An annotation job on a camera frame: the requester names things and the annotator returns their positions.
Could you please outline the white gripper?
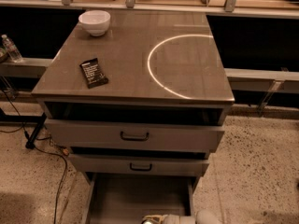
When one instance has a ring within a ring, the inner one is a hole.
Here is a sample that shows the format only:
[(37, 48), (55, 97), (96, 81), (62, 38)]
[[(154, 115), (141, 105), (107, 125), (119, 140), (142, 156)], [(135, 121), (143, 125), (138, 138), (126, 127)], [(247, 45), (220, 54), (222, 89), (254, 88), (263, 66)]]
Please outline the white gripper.
[(142, 222), (145, 220), (150, 220), (153, 224), (195, 224), (195, 218), (190, 216), (148, 215), (142, 218)]

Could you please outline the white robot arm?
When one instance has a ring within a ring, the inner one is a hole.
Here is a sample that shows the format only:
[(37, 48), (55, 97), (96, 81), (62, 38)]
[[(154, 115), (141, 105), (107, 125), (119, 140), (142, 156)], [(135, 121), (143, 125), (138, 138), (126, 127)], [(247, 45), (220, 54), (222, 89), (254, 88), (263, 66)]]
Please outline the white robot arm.
[(215, 215), (207, 210), (197, 212), (194, 216), (148, 215), (141, 224), (222, 224)]

